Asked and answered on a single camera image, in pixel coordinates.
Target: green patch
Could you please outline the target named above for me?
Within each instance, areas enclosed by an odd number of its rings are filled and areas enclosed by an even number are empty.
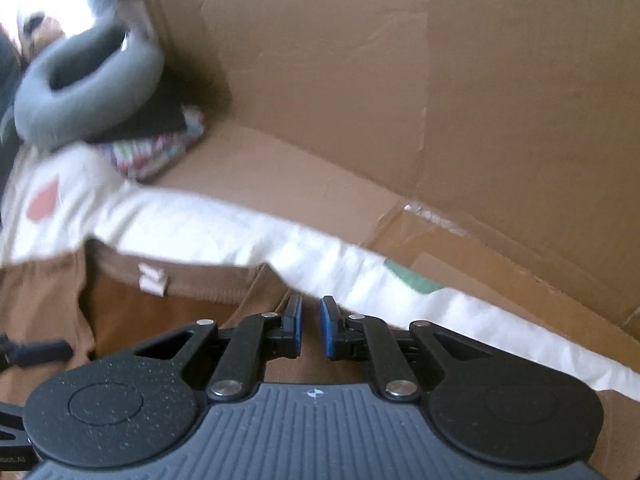
[[[385,260],[385,267],[394,273],[403,283],[412,288],[419,294],[431,294],[436,290],[443,288],[431,280],[427,280],[424,276],[413,272],[412,270],[396,264],[393,260]]]

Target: gray ribbed pad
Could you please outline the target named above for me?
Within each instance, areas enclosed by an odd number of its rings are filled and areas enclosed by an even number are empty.
[[[156,462],[84,472],[46,462],[30,480],[603,480],[583,463],[511,472],[443,444],[415,406],[366,384],[262,384],[210,409],[195,434]]]

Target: patterned fabric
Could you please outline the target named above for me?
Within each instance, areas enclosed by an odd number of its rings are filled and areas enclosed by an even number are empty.
[[[143,182],[183,157],[204,133],[204,117],[196,107],[183,107],[187,128],[135,140],[94,144],[116,169],[131,180]]]

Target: circular pad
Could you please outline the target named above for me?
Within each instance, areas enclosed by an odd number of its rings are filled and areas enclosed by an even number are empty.
[[[176,446],[197,414],[193,391],[166,361],[115,354],[41,384],[22,420],[43,458],[105,469]]]
[[[602,426],[598,397],[574,378],[543,370],[545,381],[531,368],[531,383],[491,384],[490,373],[445,380],[430,396],[431,420],[482,462],[527,469],[587,460]]]
[[[133,418],[142,408],[142,394],[120,383],[92,384],[74,393],[69,413],[91,426],[108,426]]]
[[[15,127],[26,142],[55,150],[91,140],[131,117],[164,69],[160,47],[111,22],[55,41],[30,65],[15,96]]]

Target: gray neck pillow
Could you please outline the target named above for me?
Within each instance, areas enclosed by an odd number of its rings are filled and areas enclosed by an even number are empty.
[[[31,63],[15,96],[15,128],[56,150],[91,141],[130,118],[154,93],[164,68],[156,44],[114,23],[55,41]]]

